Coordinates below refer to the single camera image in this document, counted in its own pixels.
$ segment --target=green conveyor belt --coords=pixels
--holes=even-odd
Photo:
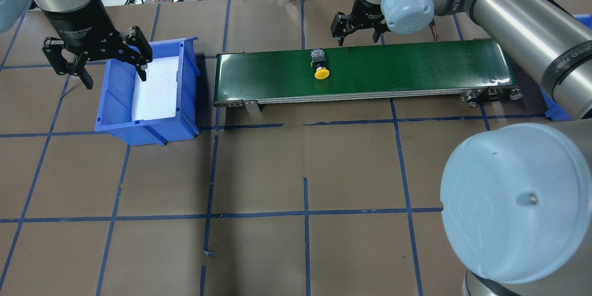
[[[310,50],[221,54],[215,106],[461,93],[512,87],[514,74],[491,39],[326,48],[331,75],[317,80]]]

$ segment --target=blue bin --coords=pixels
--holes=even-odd
[[[592,29],[592,14],[574,15],[573,17],[575,17],[576,20],[581,22],[583,25]],[[565,110],[559,106],[559,104],[554,102],[553,99],[549,97],[549,95],[547,95],[542,88],[541,93],[543,94],[543,98],[545,99],[545,104],[547,104],[548,110],[547,112],[545,112],[546,117],[548,117],[552,121],[572,120],[571,116],[569,116],[567,112],[565,112]]]
[[[179,56],[176,109],[174,117],[132,120],[136,69],[113,59],[106,63],[95,131],[108,132],[131,146],[159,144],[193,139],[199,134],[195,125],[195,90],[197,68],[193,41],[197,37],[150,43],[153,58]]]

